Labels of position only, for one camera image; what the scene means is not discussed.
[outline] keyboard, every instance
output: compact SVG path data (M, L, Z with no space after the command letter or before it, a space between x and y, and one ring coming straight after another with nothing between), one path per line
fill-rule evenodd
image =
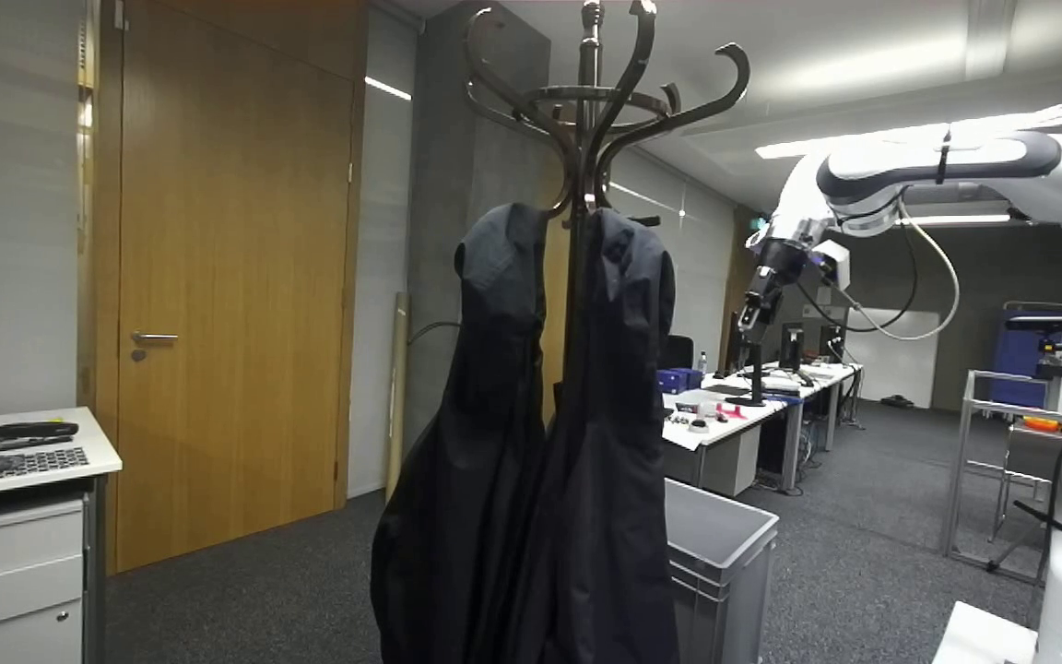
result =
M80 447L11 456L11 457L0 457L0 480L3 478L73 469L73 464L89 464Z

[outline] gray carpet floor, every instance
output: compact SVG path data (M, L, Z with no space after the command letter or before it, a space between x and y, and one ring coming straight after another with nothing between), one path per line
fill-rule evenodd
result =
M981 457L1005 426L977 426ZM782 518L764 615L766 664L927 664L955 603L1035 625L1030 583L937 555L955 417L857 405L802 496L754 487ZM964 538L987 533L971 484ZM112 664L375 664L369 538L383 502L127 571L108 583Z

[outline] ceiling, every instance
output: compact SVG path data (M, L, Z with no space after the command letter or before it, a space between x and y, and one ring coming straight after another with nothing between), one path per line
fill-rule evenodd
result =
M455 0L400 0L440 14ZM555 42L555 84L576 84L584 0L504 0ZM633 48L630 0L604 0L604 80ZM674 80L687 109L730 88L728 42L754 61L744 100L647 148L707 190L772 210L791 160L760 144L981 119L1062 105L1062 0L658 0L641 94Z

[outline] white cabinet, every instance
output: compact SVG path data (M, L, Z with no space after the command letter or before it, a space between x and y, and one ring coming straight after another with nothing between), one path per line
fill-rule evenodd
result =
M80 662L86 502L0 506L0 664Z

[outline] wooden door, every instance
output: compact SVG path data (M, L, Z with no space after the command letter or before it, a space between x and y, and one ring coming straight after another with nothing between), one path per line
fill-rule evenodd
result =
M116 567L343 502L360 80L198 8L127 3Z

